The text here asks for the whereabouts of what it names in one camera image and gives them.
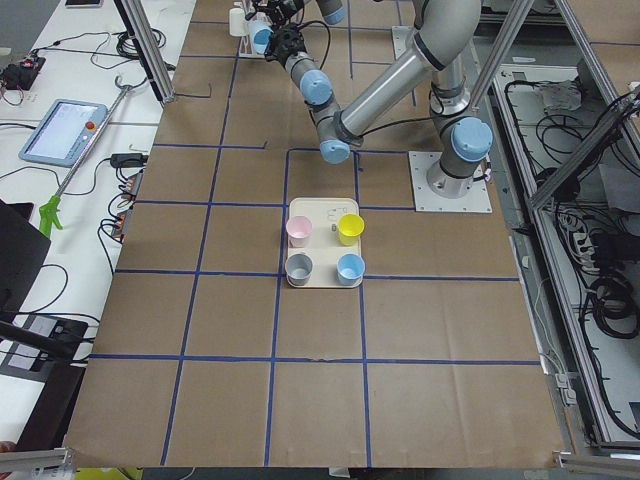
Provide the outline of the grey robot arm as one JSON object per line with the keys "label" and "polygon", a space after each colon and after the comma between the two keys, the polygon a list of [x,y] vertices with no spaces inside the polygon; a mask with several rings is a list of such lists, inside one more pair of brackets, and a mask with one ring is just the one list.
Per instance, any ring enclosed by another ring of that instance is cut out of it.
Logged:
{"label": "grey robot arm", "polygon": [[328,76],[308,54],[303,24],[293,17],[303,1],[255,1],[254,13],[270,20],[266,33],[252,38],[264,43],[264,56],[278,62],[301,92],[316,128],[323,159],[345,161],[361,145],[372,124],[415,87],[430,81],[430,118],[439,130],[443,151],[427,174],[430,189],[456,199],[465,196],[478,165],[493,143],[483,121],[464,115],[470,104],[461,55],[480,20],[479,1],[417,1],[414,25],[404,52],[347,107],[340,107]]}
{"label": "grey robot arm", "polygon": [[[264,13],[274,25],[284,25],[301,12],[310,0],[268,0],[252,1],[251,13]],[[340,0],[316,0],[325,23],[335,25],[345,17],[345,9]]]}

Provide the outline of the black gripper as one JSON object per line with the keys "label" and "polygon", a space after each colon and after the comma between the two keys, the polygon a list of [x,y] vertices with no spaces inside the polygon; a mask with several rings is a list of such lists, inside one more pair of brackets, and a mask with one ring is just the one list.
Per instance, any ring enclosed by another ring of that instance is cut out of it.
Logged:
{"label": "black gripper", "polygon": [[286,23],[305,7],[304,0],[252,1],[256,12],[264,13],[272,23]]}
{"label": "black gripper", "polygon": [[304,37],[298,25],[285,25],[269,36],[264,53],[267,62],[285,63],[290,56],[305,51]]}

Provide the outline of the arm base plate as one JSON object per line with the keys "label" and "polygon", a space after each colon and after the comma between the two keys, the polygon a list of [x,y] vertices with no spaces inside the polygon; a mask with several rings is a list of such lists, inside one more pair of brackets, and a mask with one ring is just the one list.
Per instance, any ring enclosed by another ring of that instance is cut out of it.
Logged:
{"label": "arm base plate", "polygon": [[440,152],[409,151],[415,210],[421,213],[491,214],[485,175],[480,166],[463,179],[441,168]]}

